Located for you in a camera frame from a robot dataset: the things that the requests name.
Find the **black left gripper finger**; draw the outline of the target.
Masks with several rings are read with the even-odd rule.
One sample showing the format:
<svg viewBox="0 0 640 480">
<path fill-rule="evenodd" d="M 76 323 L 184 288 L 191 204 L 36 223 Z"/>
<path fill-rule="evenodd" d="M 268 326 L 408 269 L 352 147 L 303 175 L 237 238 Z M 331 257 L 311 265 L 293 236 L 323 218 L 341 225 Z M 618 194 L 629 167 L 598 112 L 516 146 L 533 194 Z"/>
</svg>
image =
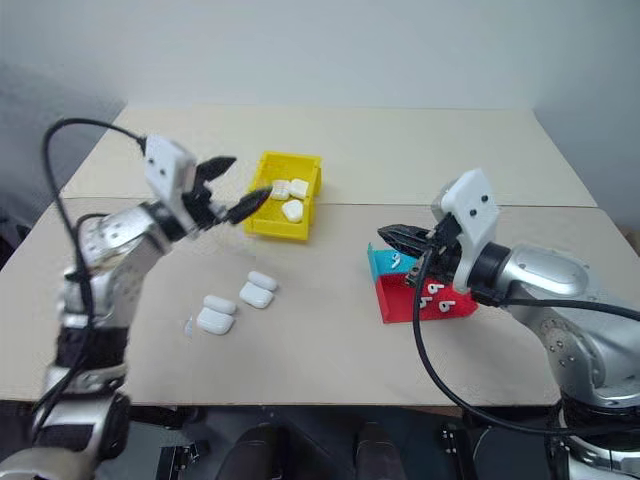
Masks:
<svg viewBox="0 0 640 480">
<path fill-rule="evenodd" d="M 272 187 L 262 187 L 244 195 L 236 205 L 227 210 L 226 222 L 239 224 L 256 213 L 270 198 Z"/>
<path fill-rule="evenodd" d="M 204 186 L 224 175 L 236 160 L 233 156 L 216 156 L 200 163 L 197 166 L 197 185 Z"/>
</svg>

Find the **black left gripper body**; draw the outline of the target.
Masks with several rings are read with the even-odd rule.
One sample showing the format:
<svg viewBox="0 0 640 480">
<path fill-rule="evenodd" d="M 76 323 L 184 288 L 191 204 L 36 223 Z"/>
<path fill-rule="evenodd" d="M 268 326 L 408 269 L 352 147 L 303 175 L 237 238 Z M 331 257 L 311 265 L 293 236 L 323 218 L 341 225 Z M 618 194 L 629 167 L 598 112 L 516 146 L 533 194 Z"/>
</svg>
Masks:
<svg viewBox="0 0 640 480">
<path fill-rule="evenodd" d="M 226 207 L 212 200 L 212 192 L 206 184 L 197 185 L 197 167 L 193 186 L 182 195 L 182 201 L 200 231 L 207 231 L 226 220 Z"/>
</svg>

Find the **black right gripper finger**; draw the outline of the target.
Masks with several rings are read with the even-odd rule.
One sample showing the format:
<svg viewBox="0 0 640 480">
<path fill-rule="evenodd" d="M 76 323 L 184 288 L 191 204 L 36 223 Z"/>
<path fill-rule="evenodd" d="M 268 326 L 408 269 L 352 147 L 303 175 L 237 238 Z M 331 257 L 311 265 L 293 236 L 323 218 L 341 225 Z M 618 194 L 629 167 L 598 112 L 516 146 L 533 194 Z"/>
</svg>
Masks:
<svg viewBox="0 0 640 480">
<path fill-rule="evenodd" d="M 380 227 L 377 233 L 386 243 L 408 243 L 425 241 L 429 230 L 405 224 L 392 224 Z"/>
<path fill-rule="evenodd" d="M 388 239 L 386 244 L 403 255 L 412 258 L 421 257 L 428 249 L 429 243 L 426 240 L 416 239 Z"/>
</svg>

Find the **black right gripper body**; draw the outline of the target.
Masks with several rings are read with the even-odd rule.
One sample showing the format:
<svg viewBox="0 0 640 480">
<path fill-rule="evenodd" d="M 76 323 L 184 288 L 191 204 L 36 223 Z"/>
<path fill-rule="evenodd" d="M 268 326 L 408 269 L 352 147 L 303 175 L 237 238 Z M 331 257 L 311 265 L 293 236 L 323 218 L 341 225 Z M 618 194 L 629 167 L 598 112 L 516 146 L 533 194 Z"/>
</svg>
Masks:
<svg viewBox="0 0 640 480">
<path fill-rule="evenodd" d="M 437 225 L 429 230 L 426 241 L 429 249 L 409 270 L 406 283 L 415 287 L 418 283 L 419 271 L 426 268 L 426 276 L 442 284 L 451 284 L 461 256 L 458 236 L 461 227 L 451 213 L 448 213 Z"/>
</svg>

